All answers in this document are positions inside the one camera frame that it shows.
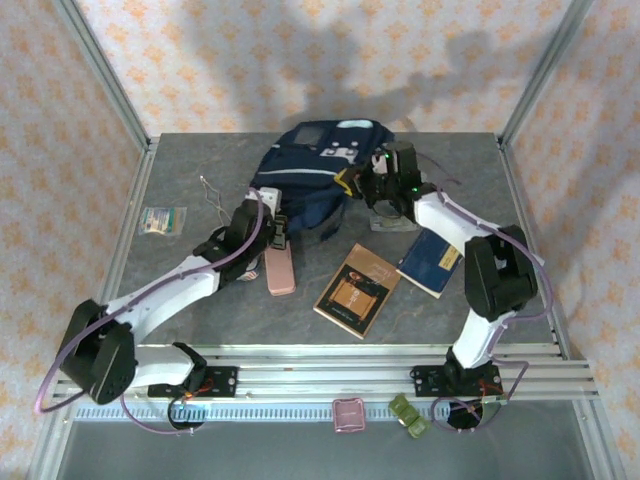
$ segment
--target purple cable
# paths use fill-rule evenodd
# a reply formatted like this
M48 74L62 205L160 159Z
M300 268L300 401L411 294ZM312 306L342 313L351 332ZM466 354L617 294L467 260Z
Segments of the purple cable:
M251 246L251 244L255 241L256 237L258 236L258 233L260 232L260 225L262 223L262 219L264 218L264 205L263 205L263 202L262 202L262 198L260 197L260 194L254 188L249 188L249 191L252 192L257 198L257 201L258 201L258 218L256 220L256 226L253 229L253 232L251 232L251 235L249 236L247 241L240 248L238 248L238 250L233 252L231 255L229 255L229 256L221 259L221 260L218 260L217 262L214 262L214 263L212 263L210 265L205 265L203 267L192 268L191 270L187 270L186 272L177 273L175 275L172 275L171 277L165 278L164 280L152 285L147 290L142 292L140 295L138 295L137 297L132 299L128 304L126 304L123 307L119 308L115 312L110 313L109 315L106 315L106 316L102 317L100 320L98 320L97 322L89 325L87 328L85 328L83 331L81 331L75 337L73 337L69 341L69 343L67 343L62 348L62 350L60 350L60 353L58 354L58 356L56 356L55 360L53 361L53 364L49 368L49 371L45 375L44 380L42 381L42 384L40 385L40 388L38 389L38 394L36 395L36 402L35 402L35 405L34 405L34 408L33 408L35 413L43 414L43 413L53 412L55 410L58 410L59 408L62 408L62 407L65 407L65 406L69 405L71 402L77 400L78 398L80 398L85 393L85 392L78 392L75 395L73 395L72 397L67 398L66 400L63 400L62 402L60 402L60 403L58 403L56 405L53 405L53 406L47 407L47 408L43 408L42 407L42 402L44 401L44 397L45 397L45 395L47 393L49 385L51 384L51 381L53 380L53 377L54 377L56 371L60 368L60 365L62 365L62 362L64 362L64 360L69 356L71 351L82 340L87 338L89 335L91 335L93 332L95 332L99 328L101 328L104 325L106 325L107 323L109 323L111 320L116 318L118 315L122 314L123 312L125 312L125 311L127 311L127 310L129 310L131 308L133 308L138 303L140 303L142 300L144 300L146 297L148 297L149 295L151 295L153 292L157 291L158 289L164 287L168 283L174 282L176 280L184 280L186 277L188 277L190 275L195 275L197 273L203 273L203 272L208 272L208 271L211 271L211 270L215 270L216 268L218 268L218 267L220 267L222 265L225 265L226 263L234 260L235 258L240 256L242 253L244 253L244 251L247 250Z
M518 249L525 257L527 257L527 259L533 264L534 268L540 274L540 278L542 279L542 283L543 283L544 289L547 292L547 305L546 305L545 309L541 313L536 314L536 315L526 315L526 316L522 316L522 317L511 317L511 318L508 318L508 319L504 320L504 322L502 323L502 328L496 330L496 332L493 334L493 337L491 337L491 340L489 341L489 345L487 347L487 353L489 355L491 355L491 352L493 351L493 348L498 343L498 340L502 336L502 333L506 330L507 325L509 323L525 321L525 320L540 320L542 318L546 318L547 315L549 315L549 313L551 313L551 309L553 308L553 302L554 302L554 294L553 294L553 288L551 286L551 280L549 279L549 276L547 275L547 272L544 270L544 267L540 264L538 259L521 242L517 241L515 238L513 238L513 237L511 237L509 235L506 235L505 233L502 233L500 230L498 230L496 228L493 228L493 227L491 227L489 225L486 225L486 224L484 224L482 222L477 221L475 218L473 218L468 213L466 213L465 211L463 211L460 208L458 208L456 205L452 204L451 202L448 202L447 199L443 195L442 188L440 188L439 186L437 186L436 188L437 188L438 199L442 202L442 204L445 206L445 208L449 209L450 211L452 211L454 214L456 214L457 216L459 216L463 220L466 220L467 222L477 226L478 228L484 230L485 232L492 233L492 234L496 235L498 238L500 238L501 240L503 240L503 241L505 241L507 243L510 243L516 249ZM513 382L513 385L511 386L511 390L509 390L509 393L507 394L507 400L511 400L511 397L515 393L516 388L518 387L520 381L524 377L524 374L526 373L527 369L529 368L529 362L527 362L526 360L522 360L522 361L497 360L493 356L491 356L490 358L494 363L496 363L498 365L504 365L504 366L521 365L522 366L522 370L520 370L520 373L518 374L518 376L516 377L515 381ZM430 414L431 414L431 418L433 419L433 423L436 425L436 427L438 427L441 430L445 430L447 432L457 432L458 430L452 430L452 429L443 427L442 425L440 425L436 421L436 417L435 417L436 406L438 405L438 403L440 403L441 401L444 401L444 400L454 401L455 403L458 403L458 405L460 405L459 407L452 408L452 410L459 410L461 408L466 408L467 410L469 410L472 413L474 413L474 415L475 415L475 411L471 410L471 406L468 403L465 403L462 400L457 399L455 397L440 397L440 398L436 399L431 404ZM493 419L496 416L497 416L497 412L485 424L477 426L474 430L486 427L487 425L489 425L493 421Z

